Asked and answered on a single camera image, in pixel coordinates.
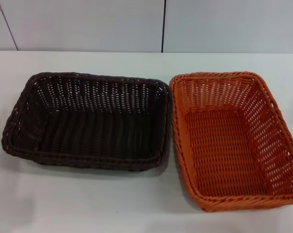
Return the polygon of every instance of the woven pattern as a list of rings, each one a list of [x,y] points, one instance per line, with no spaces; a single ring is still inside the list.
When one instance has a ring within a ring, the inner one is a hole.
[[[183,180],[203,210],[293,204],[293,139],[261,77],[192,73],[170,87]]]
[[[3,149],[55,166],[147,170],[169,154],[169,87],[78,73],[32,76],[7,120]]]

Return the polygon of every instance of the white table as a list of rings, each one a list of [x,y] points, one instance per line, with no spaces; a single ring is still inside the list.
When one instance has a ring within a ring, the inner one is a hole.
[[[0,141],[31,75],[75,71],[169,83],[196,71],[261,75],[293,135],[293,54],[176,54],[0,51]],[[293,206],[206,213],[185,191],[171,148],[163,174],[40,166],[2,151],[0,233],[289,233]]]

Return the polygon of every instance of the brown basket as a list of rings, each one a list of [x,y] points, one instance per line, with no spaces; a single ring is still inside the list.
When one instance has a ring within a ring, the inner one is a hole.
[[[261,77],[193,73],[170,87],[182,176],[203,210],[293,204],[293,139]]]
[[[171,118],[161,81],[40,73],[8,118],[2,147],[45,165],[148,170],[167,159]]]

